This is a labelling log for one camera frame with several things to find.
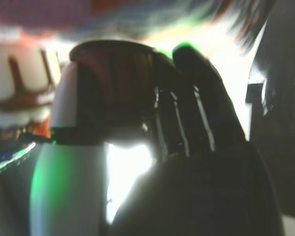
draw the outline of black robotic finger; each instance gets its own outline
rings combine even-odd
[[[234,106],[223,81],[214,66],[191,46],[174,50],[173,59],[177,69],[194,87],[194,95],[202,114],[210,145],[224,149],[245,136]]]

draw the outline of gloved hand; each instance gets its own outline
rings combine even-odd
[[[212,152],[158,164],[139,178],[109,235],[284,235],[266,166],[246,142],[217,71],[188,46],[173,57],[194,86]]]

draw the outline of white light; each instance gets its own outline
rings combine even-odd
[[[109,144],[109,186],[107,192],[107,222],[112,223],[121,203],[128,196],[136,178],[153,165],[153,158],[146,145],[119,148]]]

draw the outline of black glove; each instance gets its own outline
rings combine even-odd
[[[211,152],[161,163],[138,179],[109,235],[284,235],[265,164],[245,141],[220,76],[191,47],[173,56],[195,89]]]

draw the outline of finger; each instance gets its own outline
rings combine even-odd
[[[191,46],[175,49],[173,59],[177,69],[194,86],[203,122],[208,135],[213,133],[215,145],[224,148],[231,143],[244,141],[233,103],[220,75],[208,59]]]

